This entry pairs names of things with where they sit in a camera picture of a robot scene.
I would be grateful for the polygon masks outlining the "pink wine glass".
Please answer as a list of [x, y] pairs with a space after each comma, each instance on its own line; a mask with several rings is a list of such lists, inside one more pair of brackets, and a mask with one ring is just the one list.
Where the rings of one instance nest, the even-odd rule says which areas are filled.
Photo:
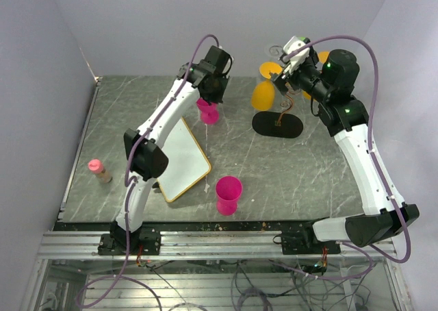
[[237, 210], [243, 192], [241, 181], [234, 176], [224, 176], [216, 184], [216, 208], [224, 216], [231, 216]]
[[216, 103], [208, 103], [204, 99], [199, 98], [196, 101], [196, 106], [201, 112], [200, 118], [204, 124], [214, 125], [219, 119]]

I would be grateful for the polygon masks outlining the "orange wine glass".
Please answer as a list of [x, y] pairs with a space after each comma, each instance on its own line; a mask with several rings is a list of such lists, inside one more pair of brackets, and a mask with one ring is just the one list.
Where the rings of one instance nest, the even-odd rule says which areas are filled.
[[259, 66], [258, 82], [250, 100], [254, 109], [267, 111], [272, 107], [276, 91], [271, 76], [281, 71], [282, 67], [276, 62], [264, 62]]
[[[324, 64], [329, 56], [330, 51], [321, 51], [318, 53], [318, 59], [320, 64]], [[306, 91], [302, 91], [304, 98], [310, 100], [311, 95], [309, 95]]]

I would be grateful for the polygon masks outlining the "pink wine glass front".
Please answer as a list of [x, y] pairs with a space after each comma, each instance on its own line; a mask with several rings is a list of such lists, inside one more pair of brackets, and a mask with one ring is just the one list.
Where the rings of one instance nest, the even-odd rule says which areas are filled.
[[234, 176], [224, 176], [216, 184], [216, 208], [224, 216], [231, 216], [237, 210], [243, 192], [241, 181]]

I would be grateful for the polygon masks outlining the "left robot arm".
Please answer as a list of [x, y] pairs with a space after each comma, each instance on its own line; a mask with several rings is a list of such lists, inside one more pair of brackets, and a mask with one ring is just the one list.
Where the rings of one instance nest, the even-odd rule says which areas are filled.
[[172, 202], [211, 171], [211, 164], [183, 115], [201, 102], [207, 105], [201, 115], [203, 120], [218, 120], [215, 106], [222, 102], [232, 61], [221, 47], [210, 47], [199, 63], [180, 68], [154, 113], [137, 129], [124, 133], [127, 193], [109, 233], [100, 239], [99, 255], [159, 253], [161, 236], [142, 226], [150, 192], [158, 184], [165, 200]]

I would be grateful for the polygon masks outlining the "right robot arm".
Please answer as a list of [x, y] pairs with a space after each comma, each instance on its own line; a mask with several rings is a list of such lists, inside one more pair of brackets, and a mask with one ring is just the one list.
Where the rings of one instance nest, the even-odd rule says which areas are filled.
[[283, 70], [273, 75], [274, 85], [286, 93], [302, 89], [318, 103], [316, 116], [326, 126], [341, 149], [359, 189], [362, 213], [321, 219], [302, 235], [302, 247], [317, 253], [326, 241], [347, 240], [358, 247], [374, 247], [376, 242], [400, 233], [419, 218], [415, 204], [407, 204], [385, 169], [373, 134], [371, 118], [364, 104], [352, 92], [359, 74], [355, 55], [336, 49], [328, 54], [322, 69], [312, 48], [285, 53]]

